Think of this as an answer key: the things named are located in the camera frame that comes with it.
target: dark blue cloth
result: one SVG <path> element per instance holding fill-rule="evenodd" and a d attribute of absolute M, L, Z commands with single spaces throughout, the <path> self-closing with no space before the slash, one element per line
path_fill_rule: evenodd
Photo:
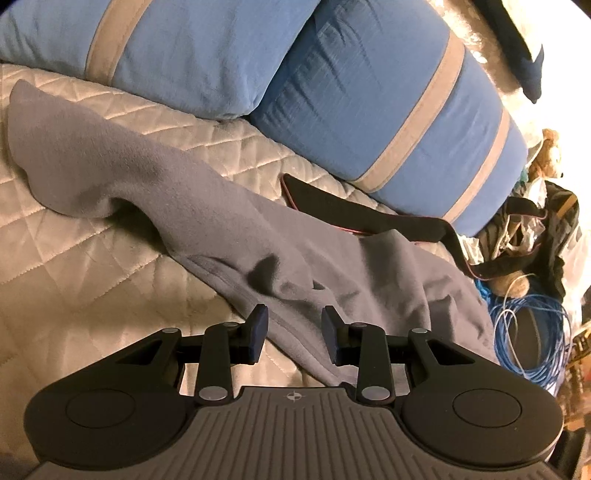
<path fill-rule="evenodd" d="M 13 4 L 16 0 L 0 0 L 0 15 L 4 12 L 11 4 Z"/>
<path fill-rule="evenodd" d="M 544 49 L 540 50 L 536 58 L 532 58 L 532 52 L 501 0 L 472 1 L 496 35 L 509 68 L 523 88 L 524 95 L 532 103 L 536 103 L 542 95 Z"/>

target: gray ridged surface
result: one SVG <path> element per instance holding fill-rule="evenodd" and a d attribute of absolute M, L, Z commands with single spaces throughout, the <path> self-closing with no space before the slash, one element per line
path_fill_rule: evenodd
<path fill-rule="evenodd" d="M 199 411 L 184 436 L 152 459 L 109 472 L 45 463 L 28 480 L 559 480 L 539 463 L 475 472 L 424 453 L 384 408 L 340 388 L 246 388 L 231 405 Z"/>

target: gray fleece blanket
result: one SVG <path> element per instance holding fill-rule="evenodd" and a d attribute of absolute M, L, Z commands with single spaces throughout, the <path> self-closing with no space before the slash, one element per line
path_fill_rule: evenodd
<path fill-rule="evenodd" d="M 269 338 L 325 384 L 355 383 L 330 363 L 320 312 L 389 335 L 424 327 L 495 360 L 492 325 L 472 282 L 397 231 L 360 238 L 225 180 L 23 80 L 12 90 L 8 143 L 35 198 L 56 212 L 102 218 L 141 209 L 168 253 L 242 315 L 269 307 Z"/>

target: mattress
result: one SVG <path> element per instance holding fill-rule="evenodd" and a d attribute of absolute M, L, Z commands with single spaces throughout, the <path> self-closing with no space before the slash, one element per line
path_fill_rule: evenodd
<path fill-rule="evenodd" d="M 43 208 L 11 162 L 6 114 L 19 79 L 80 103 L 131 130 L 207 161 L 228 180 L 285 204 L 280 175 L 384 212 L 354 187 L 264 137 L 244 120 L 202 120 L 99 84 L 0 65 L 0 478 L 36 459 L 22 427 L 29 399 L 45 385 L 167 326 L 198 335 L 214 323 L 242 321 L 227 302 L 164 255 L 152 224 L 137 210 L 108 220 L 74 219 Z M 425 245 L 450 257 L 440 245 Z M 261 361 L 232 369 L 241 385 L 319 385 L 271 342 Z M 194 388 L 188 365 L 182 393 Z"/>

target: gray stripe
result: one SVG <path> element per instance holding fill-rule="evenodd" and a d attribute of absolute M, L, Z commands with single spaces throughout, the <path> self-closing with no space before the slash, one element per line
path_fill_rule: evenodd
<path fill-rule="evenodd" d="M 462 69 L 465 48 L 450 31 L 447 47 L 429 85 L 386 149 L 357 180 L 351 183 L 365 192 L 386 185 L 421 141 L 447 102 Z"/>
<path fill-rule="evenodd" d="M 458 198 L 456 203 L 453 204 L 452 208 L 443 216 L 444 220 L 450 223 L 455 222 L 458 217 L 466 210 L 466 207 L 470 205 L 470 202 L 474 200 L 474 197 L 478 194 L 482 186 L 485 184 L 492 170 L 495 168 L 496 162 L 503 152 L 503 147 L 509 134 L 509 127 L 511 126 L 511 116 L 506 109 L 503 109 L 501 115 L 501 121 L 499 122 L 499 129 L 496 132 L 496 137 L 492 143 L 491 149 L 488 155 L 482 162 L 480 169 L 476 172 L 476 175 L 470 182 L 470 185 L 464 190 L 464 193 Z"/>
<path fill-rule="evenodd" d="M 151 2 L 111 0 L 90 44 L 86 57 L 86 80 L 111 85 L 123 50 Z"/>

